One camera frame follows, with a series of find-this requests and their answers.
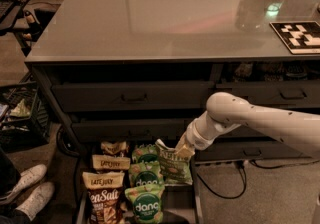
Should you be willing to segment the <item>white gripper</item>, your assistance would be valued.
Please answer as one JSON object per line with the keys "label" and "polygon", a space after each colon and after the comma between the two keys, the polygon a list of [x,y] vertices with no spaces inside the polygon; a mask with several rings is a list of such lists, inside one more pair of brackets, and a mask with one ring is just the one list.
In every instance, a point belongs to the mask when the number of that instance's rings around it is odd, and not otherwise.
{"label": "white gripper", "polygon": [[186,134],[181,136],[175,147],[175,153],[181,158],[192,157],[195,154],[195,149],[207,149],[217,137],[227,134],[238,127],[239,124],[218,122],[205,111],[188,125]]}

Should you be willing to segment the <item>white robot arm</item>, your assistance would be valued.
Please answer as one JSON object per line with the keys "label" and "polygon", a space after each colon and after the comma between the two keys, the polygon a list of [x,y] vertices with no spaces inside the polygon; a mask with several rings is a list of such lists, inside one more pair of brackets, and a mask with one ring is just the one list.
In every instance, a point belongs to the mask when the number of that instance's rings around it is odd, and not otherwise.
{"label": "white robot arm", "polygon": [[[320,116],[252,105],[225,92],[209,97],[206,110],[194,119],[178,143],[209,153],[215,139],[237,128],[249,128],[297,151],[309,162],[320,158]],[[286,159],[244,165],[246,188],[236,199],[220,199],[208,191],[231,189],[235,173],[228,166],[199,166],[197,213],[201,224],[320,224],[319,166],[292,166]]]}

